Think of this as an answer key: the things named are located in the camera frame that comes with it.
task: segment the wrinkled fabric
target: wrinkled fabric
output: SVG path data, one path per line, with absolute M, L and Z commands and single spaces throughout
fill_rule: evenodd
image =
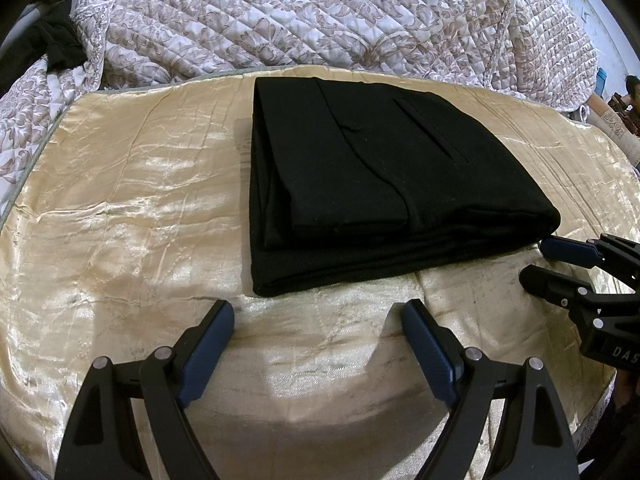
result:
M 395 302 L 419 298 L 464 346 L 496 360 L 540 357 L 572 430 L 610 368 L 584 359 L 566 311 L 526 294 L 537 248 L 278 298 L 252 294 L 248 237 L 255 78 L 94 92 L 75 102 L 42 152 L 0 233 L 0 422 L 50 474 L 92 359 L 143 358 L 173 344 L 215 298 L 236 330 L 204 396 L 187 409 L 221 479 L 413 480 L 442 428 L 402 336 Z M 295 67 L 269 76 L 386 82 L 441 95 L 481 121 L 561 213 L 558 234 L 640 240 L 640 191 L 597 128 L 496 92 L 362 72 Z M 143 447 L 166 478 L 140 402 Z M 481 478 L 498 406 L 468 479 Z
M 562 0 L 113 2 L 110 88 L 320 64 L 479 86 L 573 111 L 595 86 L 596 51 Z
M 260 296 L 506 253 L 560 225 L 509 150 L 432 92 L 265 77 L 253 120 Z

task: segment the metal pivot screw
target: metal pivot screw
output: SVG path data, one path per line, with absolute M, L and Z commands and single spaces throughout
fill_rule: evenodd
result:
M 96 370 L 102 370 L 108 362 L 109 360 L 104 355 L 101 355 L 94 359 L 93 366 Z
M 165 359 L 168 359 L 169 357 L 171 357 L 171 347 L 169 346 L 161 346 L 160 348 L 157 348 L 156 351 L 154 352 L 154 357 L 156 359 L 160 359 L 161 361 L 164 361 Z
M 465 350 L 465 355 L 472 361 L 479 361 L 482 359 L 482 351 L 475 346 L 470 346 Z
M 542 370 L 544 365 L 545 364 L 542 362 L 542 359 L 539 359 L 537 357 L 532 357 L 531 359 L 529 359 L 529 366 L 534 370 Z

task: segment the black hair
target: black hair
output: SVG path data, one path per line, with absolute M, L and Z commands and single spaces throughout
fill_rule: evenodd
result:
M 634 75 L 628 75 L 626 76 L 626 79 L 625 79 L 625 85 L 626 85 L 626 93 L 628 93 L 629 95 L 631 95 L 633 99 L 635 99 L 636 86 L 640 85 L 640 79 L 638 79 Z

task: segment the bed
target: bed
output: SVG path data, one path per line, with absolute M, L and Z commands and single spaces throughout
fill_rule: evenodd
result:
M 561 0 L 75 0 L 90 60 L 36 62 L 0 99 L 0 223 L 60 114 L 103 88 L 319 64 L 489 88 L 572 111 L 596 51 Z
M 436 92 L 512 151 L 561 212 L 559 235 L 640 236 L 638 180 L 615 143 L 498 92 L 321 66 L 92 92 L 52 132 L 0 232 L 0 420 L 15 448 L 52 474 L 92 359 L 142 358 L 215 298 L 233 304 L 236 332 L 187 415 L 221 478 L 413 478 L 445 410 L 402 336 L 393 305 L 410 298 L 494 359 L 539 356 L 575 431 L 612 370 L 581 357 L 561 309 L 522 290 L 519 269 L 550 265 L 535 246 L 385 280 L 252 294 L 248 177 L 261 76 Z M 621 291 L 598 269 L 553 268 Z M 135 409 L 155 478 L 165 478 Z M 498 409 L 470 479 L 486 465 Z

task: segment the blue object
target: blue object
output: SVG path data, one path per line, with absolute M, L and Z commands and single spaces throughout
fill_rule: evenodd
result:
M 596 74 L 596 89 L 594 90 L 594 94 L 599 97 L 602 97 L 602 92 L 604 92 L 604 83 L 607 80 L 607 73 L 599 68 L 598 73 Z
M 204 393 L 220 355 L 231 338 L 234 323 L 234 309 L 225 301 L 184 365 L 182 388 L 177 395 L 177 400 L 183 408 Z
M 402 308 L 402 330 L 436 399 L 451 410 L 458 403 L 455 370 L 412 302 Z
M 550 236 L 540 242 L 540 252 L 548 260 L 591 269 L 602 261 L 602 254 L 594 244 Z

